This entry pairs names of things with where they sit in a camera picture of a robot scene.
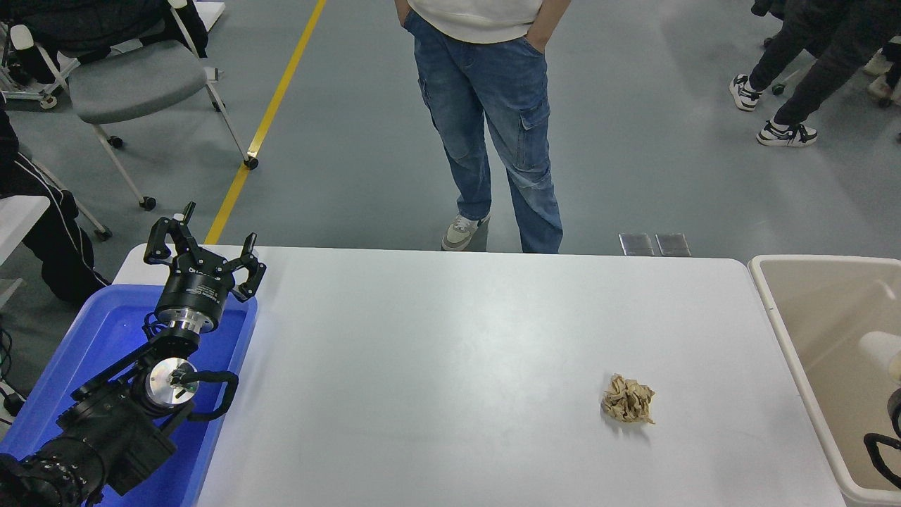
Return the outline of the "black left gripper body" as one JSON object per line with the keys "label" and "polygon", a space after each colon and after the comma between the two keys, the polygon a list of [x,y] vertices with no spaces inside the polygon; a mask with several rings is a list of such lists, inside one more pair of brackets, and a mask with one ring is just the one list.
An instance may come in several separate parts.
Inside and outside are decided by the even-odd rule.
{"label": "black left gripper body", "polygon": [[168,279],[155,308],[158,320],[174,320],[177,309],[190,309],[209,321],[221,320],[234,276],[223,269],[227,260],[203,254],[198,260],[190,253],[174,257]]}

